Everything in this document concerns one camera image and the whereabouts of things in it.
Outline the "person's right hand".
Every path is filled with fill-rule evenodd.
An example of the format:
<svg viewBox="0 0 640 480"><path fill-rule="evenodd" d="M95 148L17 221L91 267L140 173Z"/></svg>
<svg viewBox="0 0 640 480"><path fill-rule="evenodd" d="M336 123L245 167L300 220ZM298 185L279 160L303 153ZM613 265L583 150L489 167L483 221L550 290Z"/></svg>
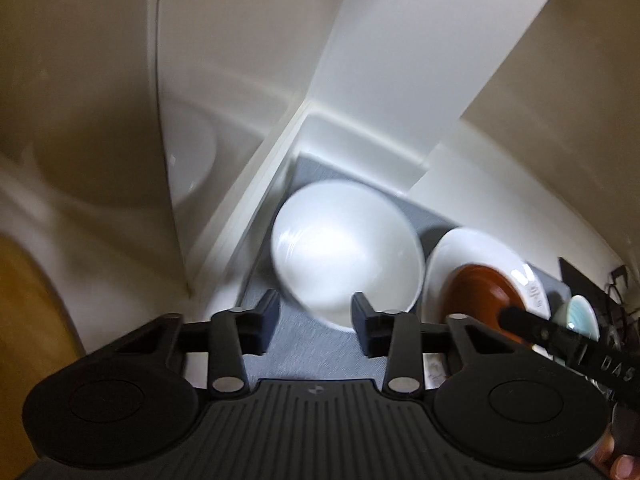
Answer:
<svg viewBox="0 0 640 480"><path fill-rule="evenodd" d="M612 435L611 426L606 428L590 460L609 479L638 480L640 478L639 456L620 452L620 447Z"/></svg>

